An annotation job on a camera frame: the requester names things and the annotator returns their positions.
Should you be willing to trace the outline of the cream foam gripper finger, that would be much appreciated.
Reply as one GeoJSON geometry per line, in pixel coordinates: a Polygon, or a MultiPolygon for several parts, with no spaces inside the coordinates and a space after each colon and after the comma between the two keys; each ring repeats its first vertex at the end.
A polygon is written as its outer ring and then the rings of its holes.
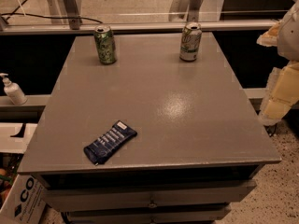
{"type": "Polygon", "coordinates": [[[278,45],[278,30],[280,22],[278,21],[268,31],[260,35],[257,44],[265,47],[276,47],[278,45]]]}
{"type": "Polygon", "coordinates": [[[299,101],[299,62],[290,61],[282,69],[274,67],[266,84],[259,121],[264,126],[280,122],[299,101]]]}

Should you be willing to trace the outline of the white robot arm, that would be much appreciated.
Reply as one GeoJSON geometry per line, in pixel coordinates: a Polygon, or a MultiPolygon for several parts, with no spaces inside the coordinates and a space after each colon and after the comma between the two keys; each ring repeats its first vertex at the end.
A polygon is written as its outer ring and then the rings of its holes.
{"type": "Polygon", "coordinates": [[[267,32],[257,39],[259,45],[276,47],[278,55],[289,62],[269,74],[259,112],[264,126],[280,122],[299,101],[299,1],[267,32]]]}

